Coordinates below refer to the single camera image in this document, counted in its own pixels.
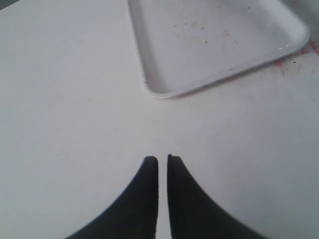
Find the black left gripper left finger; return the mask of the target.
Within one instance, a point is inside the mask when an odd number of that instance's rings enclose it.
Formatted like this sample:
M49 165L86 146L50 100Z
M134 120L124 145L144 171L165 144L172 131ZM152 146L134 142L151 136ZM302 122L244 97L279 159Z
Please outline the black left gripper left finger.
M144 158L121 195L70 239L154 239L159 207L159 169L154 156Z

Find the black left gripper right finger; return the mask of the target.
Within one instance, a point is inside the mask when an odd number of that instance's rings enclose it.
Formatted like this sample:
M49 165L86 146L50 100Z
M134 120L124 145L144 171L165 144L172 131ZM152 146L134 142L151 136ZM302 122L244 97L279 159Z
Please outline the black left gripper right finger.
M173 239L250 239L252 231L202 190L182 159L167 156L167 202Z

